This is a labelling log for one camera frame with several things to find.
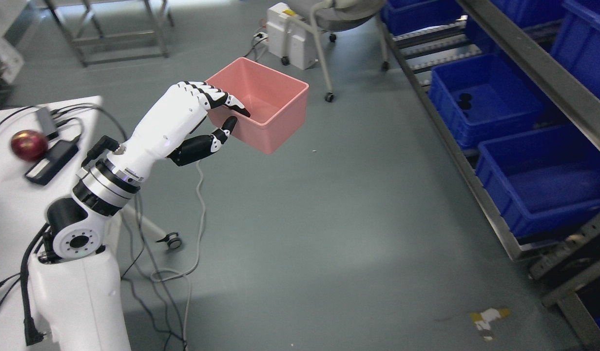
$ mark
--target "black power adapter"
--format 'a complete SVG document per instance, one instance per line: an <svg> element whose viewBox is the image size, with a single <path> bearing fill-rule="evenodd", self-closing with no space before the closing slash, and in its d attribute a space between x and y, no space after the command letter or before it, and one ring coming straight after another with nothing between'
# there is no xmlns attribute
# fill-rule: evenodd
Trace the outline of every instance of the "black power adapter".
<svg viewBox="0 0 600 351"><path fill-rule="evenodd" d="M46 151L44 158L27 171L25 178L33 184L45 186L78 151L77 140L59 140Z"/></svg>

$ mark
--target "red apple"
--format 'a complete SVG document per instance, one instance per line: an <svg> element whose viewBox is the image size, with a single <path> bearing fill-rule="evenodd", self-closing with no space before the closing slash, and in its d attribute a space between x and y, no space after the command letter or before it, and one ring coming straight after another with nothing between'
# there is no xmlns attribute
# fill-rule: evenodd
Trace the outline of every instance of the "red apple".
<svg viewBox="0 0 600 351"><path fill-rule="evenodd" d="M40 132L27 129L14 134L10 146L16 156L34 162L42 158L48 150L48 139Z"/></svg>

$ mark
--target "caster wheel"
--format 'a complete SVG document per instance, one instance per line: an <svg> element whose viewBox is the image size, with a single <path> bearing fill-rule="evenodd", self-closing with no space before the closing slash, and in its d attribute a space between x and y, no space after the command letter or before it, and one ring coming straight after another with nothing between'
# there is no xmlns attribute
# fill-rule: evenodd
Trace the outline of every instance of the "caster wheel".
<svg viewBox="0 0 600 351"><path fill-rule="evenodd" d="M157 240L157 242L165 242L168 245L168 249L175 250L181 247L182 239L179 237L179 234L174 232L166 235L165 238L161 240Z"/></svg>

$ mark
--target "robotic hand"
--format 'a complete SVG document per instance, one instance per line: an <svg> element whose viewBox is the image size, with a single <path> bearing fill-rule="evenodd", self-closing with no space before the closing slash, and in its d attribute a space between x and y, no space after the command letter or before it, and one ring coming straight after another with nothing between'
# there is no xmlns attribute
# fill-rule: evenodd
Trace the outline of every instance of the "robotic hand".
<svg viewBox="0 0 600 351"><path fill-rule="evenodd" d="M135 196L158 160L183 166L220 149L235 127L234 116L209 135L185 138L208 110L222 105L250 116L239 100L206 82L169 87L126 142L101 138L81 165L71 196L48 207L44 253L32 256L28 269L36 308L62 351L130 350L117 261L102 246L105 224ZM106 150L106 158L99 158ZM30 330L25 320L26 336ZM27 344L41 340L28 337Z"/></svg>
<svg viewBox="0 0 600 351"><path fill-rule="evenodd" d="M51 230L44 238L44 260L55 263L94 253L103 242L105 222L135 196L158 160L170 158L184 166L219 151L235 127L234 116L210 135L185 138L208 110L220 106L250 117L233 95L206 82L179 82L151 107L126 142L119 145L104 137L104 142L110 140L104 145L109 145L107 157L89 170L82 168L72 196L56 200L46 211ZM94 149L84 165L100 156Z"/></svg>

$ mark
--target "white cable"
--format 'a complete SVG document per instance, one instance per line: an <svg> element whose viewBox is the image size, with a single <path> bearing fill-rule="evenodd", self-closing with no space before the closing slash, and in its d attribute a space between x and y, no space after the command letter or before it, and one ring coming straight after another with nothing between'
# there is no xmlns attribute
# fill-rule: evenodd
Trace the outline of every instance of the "white cable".
<svg viewBox="0 0 600 351"><path fill-rule="evenodd" d="M202 206L202 215L200 216L200 227L198 229L198 238L195 242L194 265L187 271L184 271L183 273L180 273L176 269L161 267L161 268L159 268L159 271L154 271L150 275L150 280L152 280L155 283L167 282L168 280L173 280L173 279L177 279L177 278L184 278L187 281L188 293L187 293L187 302L185 304L185 313L184 313L184 317L183 317L183 333L182 333L182 337L184 338L186 344L187 344L187 316L189 314L189 301L191 300L191 292L192 292L191 281L189 280L189 278L187 276L189 274L191 274L193 271L195 271L195 269L198 267L198 264L200 262L200 240L202 239L202 234L204 233L204 215L207 211L207 207L204 204L204 200L202 199L202 194L200 193L200 186L202 186L202 182L204 181L204 174L202 173L202 169L200 169L200 160L198 160L195 163L195 168L198 170L198 173L200 174L200 181L198 182L197 186L195 187L195 193L198 196L198 200L200 200L200 205ZM174 275L170 275L169 277L162 278L161 277L162 273L173 273Z"/></svg>
<svg viewBox="0 0 600 351"><path fill-rule="evenodd" d="M182 330L182 338L184 340L185 343L185 351L189 351L189 344L188 344L188 337L187 337L187 316L189 314L189 301L191 301L191 291L192 291L192 285L191 285L191 281L189 280L189 278L187 278L187 276L183 273L180 273L179 271L175 270L175 269L171 269L171 268L161 268L159 269L159 271L154 272L151 274L150 279L153 280L154 282L161 282L161 280L155 279L153 278L154 274L159 275L159 277L161 277L161 272L169 272L169 273L174 273L176 275L181 276L181 278L184 278L184 280L187 282L187 302L185 304L185 312L183 314L183 330Z"/></svg>
<svg viewBox="0 0 600 351"><path fill-rule="evenodd" d="M202 234L204 233L204 215L207 212L207 207L204 204L204 200L202 199L202 194L200 193L200 186L202 185L202 182L204 180L204 174L202 173L202 169L200 169L200 160L198 160L195 163L195 168L198 170L198 173L200 174L200 181L198 182L197 186L195 187L195 193L198 196L198 200L200 200L200 205L202 206L202 215L200 216L200 227L198 229L198 238L195 242L195 262L194 265L188 269L187 271L184 271L183 273L175 273L174 275L170 275L169 277L166 278L155 278L153 277L153 275L158 275L159 277L161 277L160 273L162 273L163 271L173 271L173 269L169 269L169 268L160 268L159 271L157 272L153 272L151 274L151 279L153 280L153 282L155 283L160 283L160 282L167 282L168 280L173 280L173 279L177 279L177 278L181 278L184 275L189 275L191 274L193 271L195 271L195 269L198 267L198 264L200 263L200 241L202 240Z"/></svg>

